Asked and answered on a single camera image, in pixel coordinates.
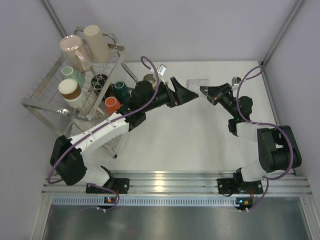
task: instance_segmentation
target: wire rack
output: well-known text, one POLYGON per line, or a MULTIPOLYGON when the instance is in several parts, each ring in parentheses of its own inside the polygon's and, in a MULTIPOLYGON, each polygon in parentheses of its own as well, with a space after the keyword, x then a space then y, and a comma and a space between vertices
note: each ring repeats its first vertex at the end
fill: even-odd
MULTIPOLYGON (((83 30, 84 27, 77 27, 74 34, 82 37, 83 30)), ((80 134, 109 117, 103 99, 110 84, 117 81, 117 71, 121 66, 135 82, 138 82, 137 77, 124 62, 125 48, 117 44, 117 38, 113 34, 103 33, 103 35, 113 41, 113 44, 108 43, 112 52, 110 61, 94 63, 91 71, 82 73, 85 78, 82 91, 86 94, 86 101, 83 105, 88 105, 89 109, 80 111, 77 108, 70 108, 59 93, 58 85, 62 81, 61 70, 63 67, 70 65, 62 55, 58 56, 50 71, 46 72, 46 76, 36 84, 28 97, 21 101, 21 104, 27 110, 58 136, 71 137, 80 134), (97 88, 97 85, 92 83, 92 79, 102 74, 106 75, 107 79, 100 77, 97 88)), ((114 158, 117 156, 116 148, 120 140, 121 136, 118 136, 104 145, 114 158)))

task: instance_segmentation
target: green cup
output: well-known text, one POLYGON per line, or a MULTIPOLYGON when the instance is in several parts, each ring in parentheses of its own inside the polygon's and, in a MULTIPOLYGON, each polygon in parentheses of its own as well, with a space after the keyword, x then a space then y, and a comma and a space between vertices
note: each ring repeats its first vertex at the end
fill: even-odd
POLYGON ((80 87, 83 87, 85 84, 85 75, 78 70, 75 70, 71 66, 64 66, 61 69, 61 78, 62 80, 74 79, 80 87))
POLYGON ((124 81, 117 81, 113 87, 114 96, 121 104, 127 104, 130 100, 129 88, 124 81))

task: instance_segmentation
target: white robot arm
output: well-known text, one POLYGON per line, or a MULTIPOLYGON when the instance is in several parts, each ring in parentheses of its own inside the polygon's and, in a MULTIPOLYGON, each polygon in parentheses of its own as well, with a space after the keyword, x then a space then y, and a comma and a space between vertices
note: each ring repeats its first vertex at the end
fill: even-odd
MULTIPOLYGON (((234 77, 232 82, 239 83, 239 77, 234 77)), ((250 164, 236 170, 233 174, 232 187, 238 192, 248 193, 248 189, 254 184, 261 184, 260 180, 267 173, 276 170, 287 170, 290 165, 290 148, 284 136, 274 127, 246 122, 237 108, 236 98, 233 96, 233 87, 226 83, 221 86, 200 86, 200 91, 206 95, 207 100, 213 104, 221 104, 231 115, 232 119, 228 120, 229 132, 237 137, 242 137, 254 141, 258 145, 258 159, 250 164)), ((239 108, 242 115, 250 120, 252 113, 253 101, 248 96, 239 98, 239 108)), ((279 126, 280 130, 285 133, 293 149, 292 168, 299 167, 302 158, 294 137, 289 126, 279 126)))
POLYGON ((52 151, 50 164, 67 185, 90 183, 110 188, 114 177, 104 166, 90 165, 86 159, 100 146, 113 138, 138 127, 146 120, 146 112, 162 105, 170 108, 185 104, 199 95, 183 87, 175 77, 171 77, 175 91, 161 81, 155 94, 150 82, 139 81, 131 92, 130 101, 124 104, 108 119, 81 134, 70 138, 64 135, 57 138, 52 151))

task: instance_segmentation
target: black cup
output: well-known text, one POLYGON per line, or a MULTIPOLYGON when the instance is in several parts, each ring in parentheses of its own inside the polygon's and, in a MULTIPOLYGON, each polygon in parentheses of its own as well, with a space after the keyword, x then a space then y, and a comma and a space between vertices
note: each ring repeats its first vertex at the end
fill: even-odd
MULTIPOLYGON (((95 92, 95 94, 98 96, 102 90, 102 88, 104 87, 106 81, 108 79, 107 75, 104 74, 98 74, 96 76, 94 76, 91 80, 91 86, 93 88, 93 91, 95 92)), ((111 83, 110 86, 108 87, 108 89, 106 90, 102 100, 106 100, 108 97, 110 97, 111 92, 113 90, 113 84, 111 83)))

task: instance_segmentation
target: dark green cup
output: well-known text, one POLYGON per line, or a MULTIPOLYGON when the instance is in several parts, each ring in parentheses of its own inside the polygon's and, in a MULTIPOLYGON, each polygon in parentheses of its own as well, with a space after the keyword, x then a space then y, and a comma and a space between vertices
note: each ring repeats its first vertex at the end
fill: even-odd
POLYGON ((121 104, 127 104, 130 100, 129 88, 124 81, 117 81, 113 87, 114 96, 121 104))

